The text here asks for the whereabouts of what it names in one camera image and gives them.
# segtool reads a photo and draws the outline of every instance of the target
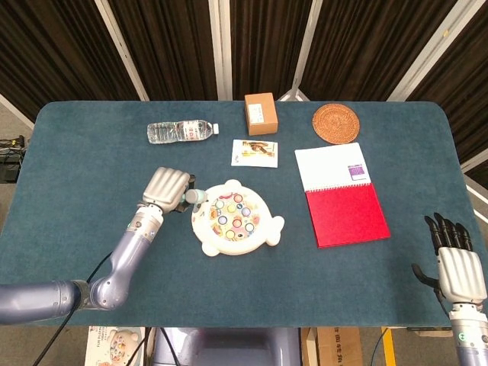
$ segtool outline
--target purple label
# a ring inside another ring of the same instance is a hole
[[[361,179],[365,179],[364,169],[362,164],[350,165],[348,166],[348,169],[349,169],[349,174],[351,175],[351,179],[353,181],[359,181]]]

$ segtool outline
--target box label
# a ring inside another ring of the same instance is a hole
[[[250,124],[263,124],[265,122],[265,115],[262,113],[262,105],[259,103],[249,104],[249,123]]]

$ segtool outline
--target card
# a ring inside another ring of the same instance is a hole
[[[278,143],[270,141],[234,140],[232,166],[278,167]]]

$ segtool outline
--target plastic water bottle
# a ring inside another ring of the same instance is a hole
[[[219,133],[219,125],[205,120],[180,120],[179,122],[158,122],[147,126],[150,143],[175,143],[177,141],[199,141]]]

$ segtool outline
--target metallic robot arm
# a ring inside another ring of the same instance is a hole
[[[73,307],[113,310],[129,294],[130,280],[163,222],[163,215],[183,212],[206,200],[194,190],[194,177],[159,168],[143,194],[143,203],[112,252],[111,273],[96,282],[52,281],[44,284],[0,284],[0,324],[15,324],[65,316]]]
[[[435,222],[425,217],[437,255],[439,279],[425,276],[417,264],[412,264],[420,282],[434,289],[439,302],[442,298],[453,303],[449,312],[457,357],[461,366],[488,366],[488,321],[481,313],[486,299],[483,269],[468,231],[454,225],[440,214]]]

